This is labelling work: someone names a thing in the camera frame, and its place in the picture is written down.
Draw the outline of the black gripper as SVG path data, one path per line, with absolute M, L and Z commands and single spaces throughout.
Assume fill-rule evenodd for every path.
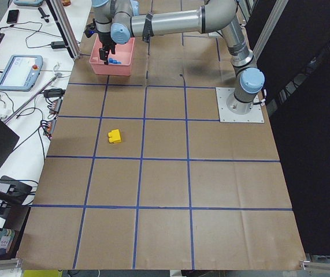
M 92 23 L 86 25 L 84 34 L 87 38 L 90 38 L 94 33 L 98 34 L 101 48 L 99 49 L 100 60 L 103 61 L 104 65 L 109 64 L 109 54 L 116 53 L 116 43 L 111 38 L 111 21 L 100 22 L 93 19 Z

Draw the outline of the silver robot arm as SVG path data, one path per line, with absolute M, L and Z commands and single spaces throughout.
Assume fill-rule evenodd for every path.
M 263 89 L 264 74 L 257 69 L 239 24 L 236 1 L 206 1 L 198 9 L 180 12 L 139 14 L 138 1 L 92 1 L 95 17 L 84 30 L 87 38 L 97 34 L 101 42 L 100 59 L 107 64 L 115 46 L 140 37 L 149 42 L 153 36 L 183 32 L 221 33 L 231 55 L 236 83 L 227 98 L 228 109 L 239 115 L 251 111 L 256 95 Z

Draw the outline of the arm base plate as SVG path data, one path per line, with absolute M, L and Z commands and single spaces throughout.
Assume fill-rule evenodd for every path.
M 234 88 L 216 87 L 219 120 L 222 123 L 264 123 L 260 105 L 242 103 L 235 98 Z

